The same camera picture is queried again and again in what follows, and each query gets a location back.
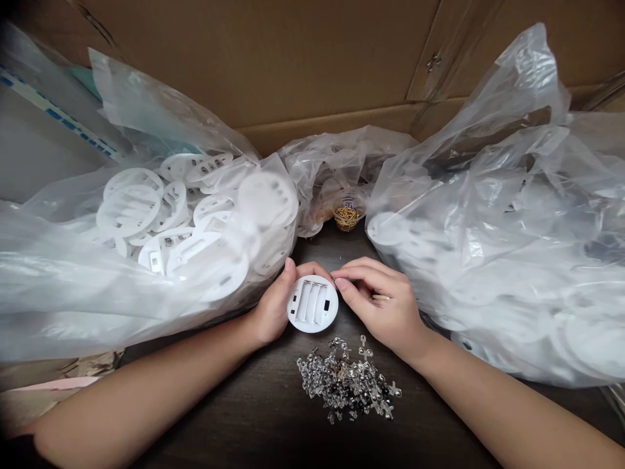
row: pile of gold springs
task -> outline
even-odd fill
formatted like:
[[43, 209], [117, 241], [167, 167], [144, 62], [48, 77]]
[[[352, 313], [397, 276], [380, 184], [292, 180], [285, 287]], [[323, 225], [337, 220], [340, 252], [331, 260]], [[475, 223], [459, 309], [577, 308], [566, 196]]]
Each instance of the pile of gold springs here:
[[337, 222], [337, 227], [341, 231], [351, 231], [358, 224], [360, 214], [358, 211], [350, 206], [342, 206], [336, 209], [334, 220]]

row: dark wooden table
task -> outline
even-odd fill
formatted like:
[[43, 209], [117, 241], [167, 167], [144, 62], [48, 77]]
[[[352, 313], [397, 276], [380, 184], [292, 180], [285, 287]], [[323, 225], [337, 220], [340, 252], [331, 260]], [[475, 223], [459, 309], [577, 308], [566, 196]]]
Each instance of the dark wooden table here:
[[[362, 256], [378, 258], [363, 224], [341, 233], [331, 222], [314, 239], [298, 240], [293, 254], [298, 264], [317, 261], [329, 271]], [[130, 347], [122, 364], [190, 334]], [[327, 352], [327, 342], [337, 336], [357, 347], [361, 334], [367, 335], [380, 371], [404, 394], [393, 402], [393, 421], [369, 414], [330, 425], [323, 402], [309, 399], [302, 390], [296, 360], [315, 346]], [[599, 390], [531, 386], [625, 445], [623, 428]], [[278, 341], [252, 356], [175, 425], [136, 467], [326, 469], [354, 464], [364, 469], [499, 467], [428, 383], [375, 341], [341, 302], [335, 322], [319, 334], [288, 326]]]

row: left hand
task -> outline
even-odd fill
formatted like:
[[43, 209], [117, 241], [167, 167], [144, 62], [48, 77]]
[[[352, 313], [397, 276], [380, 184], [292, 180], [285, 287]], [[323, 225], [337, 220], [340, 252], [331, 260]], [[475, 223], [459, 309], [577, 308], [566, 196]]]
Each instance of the left hand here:
[[327, 270], [318, 263], [309, 262], [296, 267], [293, 259], [287, 257], [282, 274], [262, 295], [258, 306], [248, 314], [252, 334], [260, 347], [269, 345], [285, 331], [288, 323], [286, 304], [291, 297], [293, 284], [307, 275], [322, 276], [333, 282]]

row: cardboard box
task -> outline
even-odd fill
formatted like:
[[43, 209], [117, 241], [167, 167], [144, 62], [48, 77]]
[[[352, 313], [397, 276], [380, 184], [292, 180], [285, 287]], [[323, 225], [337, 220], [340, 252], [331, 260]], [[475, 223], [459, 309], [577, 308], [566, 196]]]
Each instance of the cardboard box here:
[[366, 124], [422, 141], [539, 21], [575, 107], [606, 108], [606, 92], [616, 98], [625, 83], [625, 49], [612, 46], [625, 43], [625, 3], [615, 0], [39, 0], [30, 10], [18, 25], [70, 61], [88, 66], [87, 46], [125, 61], [263, 155]]

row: hand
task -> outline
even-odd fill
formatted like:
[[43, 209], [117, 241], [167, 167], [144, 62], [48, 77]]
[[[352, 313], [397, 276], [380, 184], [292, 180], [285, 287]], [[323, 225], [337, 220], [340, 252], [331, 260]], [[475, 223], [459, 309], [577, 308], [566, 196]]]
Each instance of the hand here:
[[259, 347], [269, 345], [282, 335], [288, 323], [286, 305], [293, 291], [293, 284], [301, 277], [318, 275], [330, 283], [332, 277], [327, 270], [316, 262], [309, 262], [295, 267], [290, 257], [286, 258], [285, 269], [262, 295], [258, 306], [249, 314], [252, 334], [255, 335]]
[[[408, 278], [381, 262], [362, 257], [332, 272], [336, 285], [369, 332], [404, 361], [418, 360], [431, 342], [419, 316]], [[347, 279], [357, 280], [356, 285]], [[375, 300], [373, 294], [388, 296]]]

